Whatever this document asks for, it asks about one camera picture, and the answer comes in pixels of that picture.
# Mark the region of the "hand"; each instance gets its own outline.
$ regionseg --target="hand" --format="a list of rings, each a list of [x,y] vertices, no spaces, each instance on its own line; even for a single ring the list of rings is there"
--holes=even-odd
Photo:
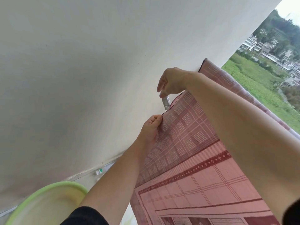
[[[151,116],[143,125],[142,130],[137,137],[142,140],[147,146],[153,147],[156,142],[157,128],[163,120],[162,115]]]
[[[178,94],[185,90],[186,77],[192,73],[176,67],[166,69],[157,86],[157,92],[160,92],[159,97],[164,98],[170,94]]]

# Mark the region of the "white wall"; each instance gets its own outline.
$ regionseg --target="white wall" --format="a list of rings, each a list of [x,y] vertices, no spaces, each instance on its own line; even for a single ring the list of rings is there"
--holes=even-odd
[[[125,150],[165,68],[222,66],[281,0],[0,0],[0,211]]]

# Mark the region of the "forearm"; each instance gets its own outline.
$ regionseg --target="forearm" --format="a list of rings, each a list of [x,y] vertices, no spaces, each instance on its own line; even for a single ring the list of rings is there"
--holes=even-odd
[[[300,197],[299,141],[263,111],[202,74],[188,74],[186,88],[280,220]]]
[[[92,187],[80,206],[96,209],[110,225],[119,225],[129,204],[147,145],[137,140]]]

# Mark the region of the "green field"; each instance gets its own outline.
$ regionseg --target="green field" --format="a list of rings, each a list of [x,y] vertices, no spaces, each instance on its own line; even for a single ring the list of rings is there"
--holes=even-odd
[[[258,64],[236,53],[223,65],[222,69],[280,119],[300,133],[300,115],[282,100],[273,86],[275,83],[281,83],[282,78],[272,75]]]

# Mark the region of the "sky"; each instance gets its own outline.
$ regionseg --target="sky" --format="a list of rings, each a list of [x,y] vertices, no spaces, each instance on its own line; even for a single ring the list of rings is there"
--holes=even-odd
[[[275,9],[281,17],[300,26],[300,0],[282,0]]]

